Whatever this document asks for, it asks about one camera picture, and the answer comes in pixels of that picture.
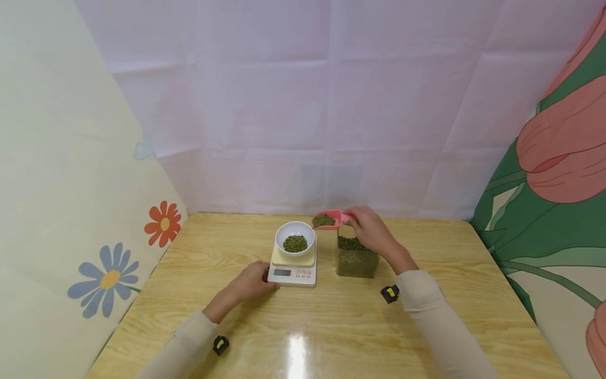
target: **scale display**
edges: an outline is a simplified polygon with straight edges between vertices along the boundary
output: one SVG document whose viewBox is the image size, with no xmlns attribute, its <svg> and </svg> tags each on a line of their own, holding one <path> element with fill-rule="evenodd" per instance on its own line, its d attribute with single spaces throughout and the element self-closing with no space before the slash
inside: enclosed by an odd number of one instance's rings
<svg viewBox="0 0 606 379">
<path fill-rule="evenodd" d="M 276 275 L 277 277 L 289 277 L 290 273 L 291 273 L 291 270 L 275 269 L 273 271 L 273 274 Z"/>
</svg>

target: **person's left hand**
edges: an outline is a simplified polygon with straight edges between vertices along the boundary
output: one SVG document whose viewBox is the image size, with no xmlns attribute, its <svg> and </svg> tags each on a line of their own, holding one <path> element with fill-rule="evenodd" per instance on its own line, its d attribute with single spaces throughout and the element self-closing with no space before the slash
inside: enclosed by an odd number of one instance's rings
<svg viewBox="0 0 606 379">
<path fill-rule="evenodd" d="M 280 288 L 278 283 L 268 283 L 264 280 L 268 268 L 269 263 L 262 261 L 246 266 L 227 287 L 217 293 L 202 313 L 209 320 L 218 324 L 241 302 L 252 300 Z"/>
<path fill-rule="evenodd" d="M 267 292 L 280 288 L 278 283 L 264 281 L 264 275 L 269 269 L 269 263 L 257 261 L 249 264 L 225 290 L 241 303 L 252 300 Z"/>
</svg>

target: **pink tulip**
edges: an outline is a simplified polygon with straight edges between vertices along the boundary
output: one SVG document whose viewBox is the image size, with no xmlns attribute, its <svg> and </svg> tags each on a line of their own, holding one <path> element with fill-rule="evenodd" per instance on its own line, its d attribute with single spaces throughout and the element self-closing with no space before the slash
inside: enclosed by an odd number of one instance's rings
<svg viewBox="0 0 606 379">
<path fill-rule="evenodd" d="M 606 302 L 596 309 L 596 318 L 587 326 L 587 349 L 596 369 L 606 379 Z"/>
<path fill-rule="evenodd" d="M 530 120 L 516 151 L 530 188 L 554 203 L 576 203 L 606 188 L 606 76 Z"/>
<path fill-rule="evenodd" d="M 560 74 L 556 76 L 552 84 L 547 89 L 544 98 L 547 97 L 551 92 L 559 87 L 564 79 L 568 78 L 570 74 L 581 64 L 581 62 L 587 57 L 587 55 L 593 50 L 595 45 L 598 43 L 604 32 L 606 32 L 606 7 L 602 9 L 602 13 L 593 22 L 593 25 L 587 31 L 587 34 L 583 37 L 583 40 L 576 48 L 576 51 L 572 54 L 572 58 L 566 63 Z"/>
</svg>

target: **white bowl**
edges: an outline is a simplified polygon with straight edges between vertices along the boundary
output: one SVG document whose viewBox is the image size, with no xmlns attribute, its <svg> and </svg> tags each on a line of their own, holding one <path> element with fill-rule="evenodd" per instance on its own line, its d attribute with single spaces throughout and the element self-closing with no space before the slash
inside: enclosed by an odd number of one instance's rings
<svg viewBox="0 0 606 379">
<path fill-rule="evenodd" d="M 307 240 L 307 249 L 298 253 L 289 253 L 284 250 L 284 241 L 292 235 L 302 235 Z M 312 245 L 316 242 L 316 233 L 313 231 L 311 226 L 302 223 L 301 221 L 291 221 L 285 223 L 276 232 L 276 245 L 282 254 L 290 255 L 291 257 L 298 257 L 307 253 Z"/>
</svg>

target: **wooden table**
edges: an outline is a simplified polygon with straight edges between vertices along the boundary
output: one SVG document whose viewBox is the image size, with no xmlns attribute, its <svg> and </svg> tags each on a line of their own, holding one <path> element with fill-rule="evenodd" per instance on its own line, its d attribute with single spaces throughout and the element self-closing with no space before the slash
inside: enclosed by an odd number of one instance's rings
<svg viewBox="0 0 606 379">
<path fill-rule="evenodd" d="M 189 217 L 92 367 L 89 378 L 132 378 L 173 331 L 249 262 L 268 260 L 278 227 L 309 217 Z M 567 378 L 553 351 L 463 221 L 388 220 L 429 271 L 502 378 Z M 375 279 L 335 274 L 336 232 L 318 232 L 316 288 L 282 286 L 236 308 L 221 324 L 231 346 L 192 377 L 434 378 L 430 352 L 400 302 L 379 291 L 395 276 L 381 261 Z"/>
</svg>

